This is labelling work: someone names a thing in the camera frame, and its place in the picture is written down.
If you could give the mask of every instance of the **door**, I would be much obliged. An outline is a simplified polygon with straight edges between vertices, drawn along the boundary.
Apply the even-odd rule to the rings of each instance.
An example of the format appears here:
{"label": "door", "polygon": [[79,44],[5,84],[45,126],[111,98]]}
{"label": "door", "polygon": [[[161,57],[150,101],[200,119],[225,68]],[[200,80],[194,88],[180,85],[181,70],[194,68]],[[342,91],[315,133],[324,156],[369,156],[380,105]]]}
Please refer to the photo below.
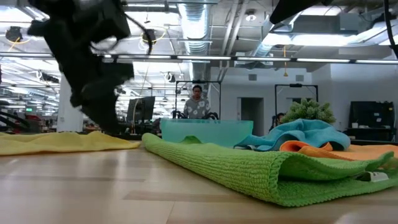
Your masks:
{"label": "door", "polygon": [[238,98],[240,105],[240,119],[253,121],[253,135],[264,135],[264,99],[263,98]]}

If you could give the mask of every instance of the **green plant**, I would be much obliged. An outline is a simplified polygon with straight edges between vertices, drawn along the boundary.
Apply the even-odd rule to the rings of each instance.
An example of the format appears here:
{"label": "green plant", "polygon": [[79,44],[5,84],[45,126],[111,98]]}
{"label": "green plant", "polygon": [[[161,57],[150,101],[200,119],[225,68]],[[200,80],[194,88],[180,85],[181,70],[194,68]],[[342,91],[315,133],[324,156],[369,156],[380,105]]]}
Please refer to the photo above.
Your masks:
{"label": "green plant", "polygon": [[329,124],[333,124],[336,121],[329,103],[320,106],[315,100],[307,101],[305,98],[301,99],[301,103],[293,102],[289,112],[282,118],[282,122],[288,123],[300,118],[319,119]]}

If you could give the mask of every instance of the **wooden table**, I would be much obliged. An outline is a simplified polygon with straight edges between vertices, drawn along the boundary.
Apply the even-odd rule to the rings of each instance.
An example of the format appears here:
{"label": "wooden table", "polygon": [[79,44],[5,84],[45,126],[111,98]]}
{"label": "wooden table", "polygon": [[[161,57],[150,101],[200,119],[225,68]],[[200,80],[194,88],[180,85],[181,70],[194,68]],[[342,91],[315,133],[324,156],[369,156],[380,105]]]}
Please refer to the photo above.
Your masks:
{"label": "wooden table", "polygon": [[233,192],[144,149],[0,158],[4,224],[398,223],[398,188],[302,208]]}

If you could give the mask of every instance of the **orange towel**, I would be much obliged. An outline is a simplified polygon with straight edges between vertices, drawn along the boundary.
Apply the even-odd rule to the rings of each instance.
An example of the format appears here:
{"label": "orange towel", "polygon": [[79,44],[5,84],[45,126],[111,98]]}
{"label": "orange towel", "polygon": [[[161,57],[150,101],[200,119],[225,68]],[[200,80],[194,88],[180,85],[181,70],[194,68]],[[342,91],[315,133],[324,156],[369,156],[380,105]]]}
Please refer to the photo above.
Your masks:
{"label": "orange towel", "polygon": [[343,159],[346,161],[377,159],[386,152],[394,152],[395,158],[398,158],[398,146],[355,146],[350,145],[346,151],[333,151],[330,143],[321,148],[313,147],[305,142],[287,141],[280,146],[280,151],[290,151],[305,154],[311,157]]}

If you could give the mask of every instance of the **teal plastic bin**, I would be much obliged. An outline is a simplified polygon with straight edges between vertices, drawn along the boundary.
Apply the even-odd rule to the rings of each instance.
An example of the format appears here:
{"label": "teal plastic bin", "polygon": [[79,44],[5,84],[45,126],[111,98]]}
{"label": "teal plastic bin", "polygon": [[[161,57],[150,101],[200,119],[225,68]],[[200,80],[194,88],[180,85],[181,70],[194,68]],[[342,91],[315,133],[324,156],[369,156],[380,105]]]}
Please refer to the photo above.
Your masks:
{"label": "teal plastic bin", "polygon": [[233,147],[252,134],[253,121],[162,119],[160,128],[166,141],[181,142],[186,136],[195,136],[203,143]]}

